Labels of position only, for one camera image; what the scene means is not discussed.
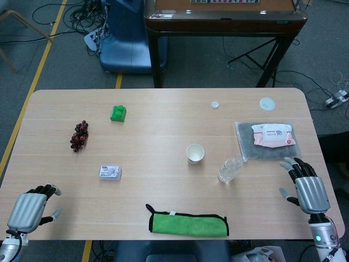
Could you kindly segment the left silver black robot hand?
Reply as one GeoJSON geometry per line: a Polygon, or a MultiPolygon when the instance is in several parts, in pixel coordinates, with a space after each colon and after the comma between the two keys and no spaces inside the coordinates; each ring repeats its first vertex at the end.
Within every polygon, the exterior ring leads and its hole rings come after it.
{"type": "Polygon", "coordinates": [[[29,234],[35,231],[38,226],[56,220],[62,213],[62,208],[58,208],[50,216],[43,216],[47,201],[54,194],[60,196],[62,192],[53,184],[37,186],[35,189],[20,194],[8,219],[8,229],[13,232],[29,234]]]}

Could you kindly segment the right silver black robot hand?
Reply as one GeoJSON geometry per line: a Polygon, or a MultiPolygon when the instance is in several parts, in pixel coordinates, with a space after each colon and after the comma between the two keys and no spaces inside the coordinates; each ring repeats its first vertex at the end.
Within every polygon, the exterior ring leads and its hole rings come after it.
{"type": "Polygon", "coordinates": [[[293,197],[286,189],[280,188],[279,192],[286,201],[299,206],[308,215],[326,213],[330,209],[324,183],[309,163],[299,158],[285,157],[279,165],[289,174],[297,193],[293,197]]]}

